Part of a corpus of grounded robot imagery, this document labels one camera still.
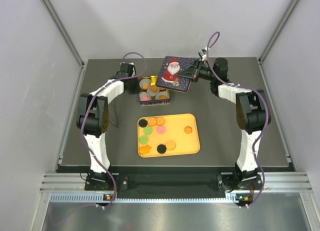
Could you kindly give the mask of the square cookie tin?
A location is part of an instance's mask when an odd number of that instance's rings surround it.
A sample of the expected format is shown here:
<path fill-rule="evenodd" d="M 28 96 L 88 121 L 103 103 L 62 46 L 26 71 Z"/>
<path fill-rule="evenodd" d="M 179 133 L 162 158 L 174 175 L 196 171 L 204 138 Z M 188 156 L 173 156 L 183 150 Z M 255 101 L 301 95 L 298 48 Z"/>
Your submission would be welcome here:
<path fill-rule="evenodd" d="M 139 103 L 143 107 L 168 105 L 170 103 L 169 90 L 156 85 L 156 75 L 139 79 Z"/>

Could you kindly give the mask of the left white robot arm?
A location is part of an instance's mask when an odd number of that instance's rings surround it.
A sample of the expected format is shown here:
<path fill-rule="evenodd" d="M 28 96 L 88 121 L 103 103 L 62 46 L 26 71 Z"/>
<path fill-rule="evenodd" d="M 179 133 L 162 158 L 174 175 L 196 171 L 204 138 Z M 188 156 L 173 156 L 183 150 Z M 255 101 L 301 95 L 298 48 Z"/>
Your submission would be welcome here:
<path fill-rule="evenodd" d="M 78 99 L 76 126 L 90 155 L 90 171 L 86 177 L 86 191 L 116 190 L 116 181 L 109 171 L 106 132 L 109 126 L 109 104 L 124 92 L 138 88 L 136 67 L 133 63 L 120 64 L 120 70 L 104 85 Z"/>

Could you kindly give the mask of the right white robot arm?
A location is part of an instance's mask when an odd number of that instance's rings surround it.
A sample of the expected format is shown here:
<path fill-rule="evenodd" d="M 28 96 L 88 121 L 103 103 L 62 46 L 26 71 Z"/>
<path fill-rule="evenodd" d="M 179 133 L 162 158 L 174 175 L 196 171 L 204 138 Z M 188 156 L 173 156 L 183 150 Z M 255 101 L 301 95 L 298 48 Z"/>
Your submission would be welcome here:
<path fill-rule="evenodd" d="M 235 104 L 236 122 L 241 130 L 240 153 L 232 176 L 223 178 L 220 184 L 223 190 L 230 193 L 236 188 L 245 189 L 258 178 L 261 170 L 258 162 L 260 141 L 271 116 L 265 92 L 231 83 L 228 69 L 225 58 L 216 58 L 213 64 L 199 58 L 190 67 L 178 72 L 178 76 L 192 82 L 208 80 L 215 96 Z"/>

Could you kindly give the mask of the gold tin lid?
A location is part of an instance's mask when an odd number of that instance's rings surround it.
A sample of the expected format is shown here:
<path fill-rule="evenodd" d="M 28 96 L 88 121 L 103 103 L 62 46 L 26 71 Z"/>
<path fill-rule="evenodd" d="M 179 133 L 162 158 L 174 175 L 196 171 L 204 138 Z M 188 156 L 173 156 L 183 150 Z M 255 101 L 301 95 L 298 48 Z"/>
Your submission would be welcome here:
<path fill-rule="evenodd" d="M 191 80 L 179 77 L 179 74 L 190 68 L 196 61 L 190 57 L 166 56 L 160 67 L 156 85 L 160 88 L 185 93 L 190 87 Z"/>

